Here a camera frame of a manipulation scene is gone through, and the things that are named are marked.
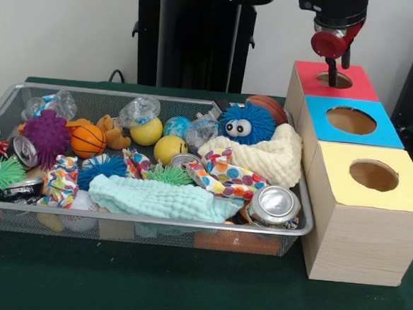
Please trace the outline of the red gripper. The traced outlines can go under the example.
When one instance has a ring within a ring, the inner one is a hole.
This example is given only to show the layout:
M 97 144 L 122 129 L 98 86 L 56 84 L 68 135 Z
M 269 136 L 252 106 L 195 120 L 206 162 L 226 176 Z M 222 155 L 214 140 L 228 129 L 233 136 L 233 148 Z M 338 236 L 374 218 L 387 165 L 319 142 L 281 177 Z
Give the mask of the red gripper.
M 351 45 L 354 38 L 362 29 L 365 21 L 353 24 L 351 26 L 328 26 L 315 19 L 315 33 L 311 38 L 311 46 L 316 54 L 320 57 L 326 57 L 325 62 L 328 65 L 328 86 L 337 87 L 337 65 L 336 60 L 342 58 L 341 66 L 348 69 L 351 64 Z

